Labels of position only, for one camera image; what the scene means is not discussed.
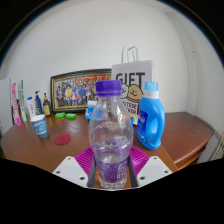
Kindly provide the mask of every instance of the gift bag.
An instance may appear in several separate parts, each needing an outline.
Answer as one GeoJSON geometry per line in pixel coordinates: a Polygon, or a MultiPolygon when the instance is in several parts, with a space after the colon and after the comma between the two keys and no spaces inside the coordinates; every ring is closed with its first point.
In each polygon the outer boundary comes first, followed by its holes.
{"type": "Polygon", "coordinates": [[[122,96],[121,99],[131,116],[134,117],[133,124],[137,125],[139,114],[139,101],[143,96],[145,82],[154,82],[153,61],[138,60],[138,49],[135,46],[126,45],[122,49],[121,64],[112,65],[112,80],[121,80],[122,96]],[[124,49],[127,49],[127,63],[123,63],[124,49]],[[133,62],[129,62],[129,51],[132,52],[133,62]]]}

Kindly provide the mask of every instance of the blue detergent bottle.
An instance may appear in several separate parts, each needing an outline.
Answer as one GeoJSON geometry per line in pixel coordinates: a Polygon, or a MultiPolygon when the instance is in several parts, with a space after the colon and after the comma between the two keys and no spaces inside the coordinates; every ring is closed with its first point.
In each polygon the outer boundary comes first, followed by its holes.
{"type": "Polygon", "coordinates": [[[161,145],[165,126],[165,112],[159,100],[157,82],[145,82],[139,106],[137,137],[147,149],[155,150],[161,145]]]}
{"type": "Polygon", "coordinates": [[[40,97],[38,95],[36,95],[35,104],[36,104],[37,115],[43,114],[40,97]]]}

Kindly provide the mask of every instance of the gift bag handle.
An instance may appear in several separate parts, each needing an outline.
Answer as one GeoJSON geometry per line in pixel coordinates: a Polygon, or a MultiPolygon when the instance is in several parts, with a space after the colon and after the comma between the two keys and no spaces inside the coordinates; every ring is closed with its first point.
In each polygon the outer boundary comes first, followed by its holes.
{"type": "Polygon", "coordinates": [[[129,47],[128,48],[128,50],[127,50],[127,59],[128,59],[128,62],[129,62],[129,56],[128,56],[128,52],[130,51],[130,50],[132,50],[132,56],[133,56],[133,59],[134,59],[134,61],[135,61],[135,56],[134,56],[134,51],[133,51],[133,49],[135,48],[135,52],[136,52],[136,61],[138,61],[138,48],[137,47],[135,47],[135,46],[132,46],[132,45],[125,45],[124,47],[123,47],[123,49],[122,49],[122,52],[121,52],[121,63],[123,64],[124,63],[124,49],[125,49],[125,47],[129,47]]]}

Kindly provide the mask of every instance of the water bottle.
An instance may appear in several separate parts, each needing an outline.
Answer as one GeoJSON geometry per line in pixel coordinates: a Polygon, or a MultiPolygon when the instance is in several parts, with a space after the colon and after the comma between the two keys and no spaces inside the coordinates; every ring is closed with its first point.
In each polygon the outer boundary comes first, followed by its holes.
{"type": "Polygon", "coordinates": [[[130,115],[120,97],[120,80],[96,82],[98,102],[89,123],[89,141],[103,188],[120,189],[127,181],[127,164],[133,144],[130,115]]]}
{"type": "Polygon", "coordinates": [[[139,102],[136,134],[140,142],[150,150],[161,145],[165,125],[165,112],[159,100],[157,82],[145,82],[143,97],[139,102]]]}

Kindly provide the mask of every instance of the framed picture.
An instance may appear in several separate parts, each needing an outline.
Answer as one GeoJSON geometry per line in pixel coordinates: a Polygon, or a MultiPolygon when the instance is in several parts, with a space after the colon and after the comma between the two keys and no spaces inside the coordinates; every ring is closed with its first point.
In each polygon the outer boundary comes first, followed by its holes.
{"type": "Polygon", "coordinates": [[[111,69],[95,69],[52,76],[53,113],[84,112],[89,100],[96,100],[96,82],[110,80],[111,69]]]}

